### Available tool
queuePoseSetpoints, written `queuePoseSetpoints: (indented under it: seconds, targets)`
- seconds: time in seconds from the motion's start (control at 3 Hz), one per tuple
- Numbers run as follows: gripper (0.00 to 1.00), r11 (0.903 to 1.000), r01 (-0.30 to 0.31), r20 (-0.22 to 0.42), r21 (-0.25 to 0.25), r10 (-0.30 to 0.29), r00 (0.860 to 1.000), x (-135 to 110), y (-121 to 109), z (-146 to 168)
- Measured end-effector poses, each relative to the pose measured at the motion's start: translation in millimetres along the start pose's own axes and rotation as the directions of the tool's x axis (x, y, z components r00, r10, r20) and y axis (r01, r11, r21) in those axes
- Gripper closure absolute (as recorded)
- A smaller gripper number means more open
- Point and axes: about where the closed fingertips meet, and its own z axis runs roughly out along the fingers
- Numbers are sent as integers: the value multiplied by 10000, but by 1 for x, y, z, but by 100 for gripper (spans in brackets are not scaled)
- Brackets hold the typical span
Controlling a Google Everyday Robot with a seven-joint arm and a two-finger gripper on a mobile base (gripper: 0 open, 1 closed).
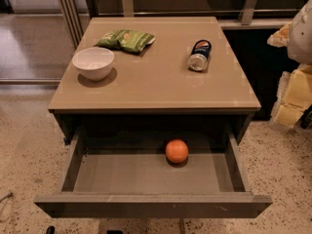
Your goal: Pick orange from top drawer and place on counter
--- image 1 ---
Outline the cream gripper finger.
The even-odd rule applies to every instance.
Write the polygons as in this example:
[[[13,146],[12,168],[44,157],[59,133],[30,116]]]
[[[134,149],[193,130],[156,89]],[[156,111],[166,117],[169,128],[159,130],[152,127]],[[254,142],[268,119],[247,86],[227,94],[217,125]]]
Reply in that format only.
[[[291,24],[286,23],[267,39],[267,44],[273,47],[287,47],[290,27]]]
[[[272,122],[292,128],[311,105],[312,65],[301,64],[292,73],[284,71],[271,111]]]

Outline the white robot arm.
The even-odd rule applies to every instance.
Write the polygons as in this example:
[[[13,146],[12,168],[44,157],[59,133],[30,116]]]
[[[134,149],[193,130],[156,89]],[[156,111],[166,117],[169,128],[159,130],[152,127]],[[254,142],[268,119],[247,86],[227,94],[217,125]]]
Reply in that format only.
[[[273,125],[291,129],[312,105],[312,0],[272,34],[267,44],[286,47],[288,57],[299,63],[292,73],[282,73],[271,111]]]

